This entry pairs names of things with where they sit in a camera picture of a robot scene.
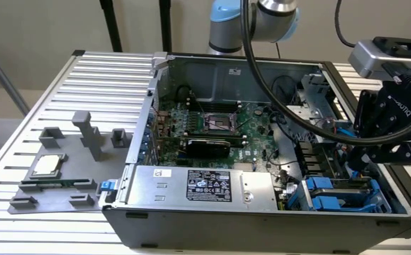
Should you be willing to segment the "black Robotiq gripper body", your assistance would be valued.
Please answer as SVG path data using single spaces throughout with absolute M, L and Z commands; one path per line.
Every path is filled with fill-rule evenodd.
M 411 39 L 375 37 L 373 44 L 388 57 L 396 60 L 411 59 Z M 411 125 L 411 87 L 396 84 L 384 69 L 380 69 L 375 78 L 383 81 L 381 96 L 387 101 L 384 117 L 395 117 L 393 125 L 387 131 L 396 132 Z

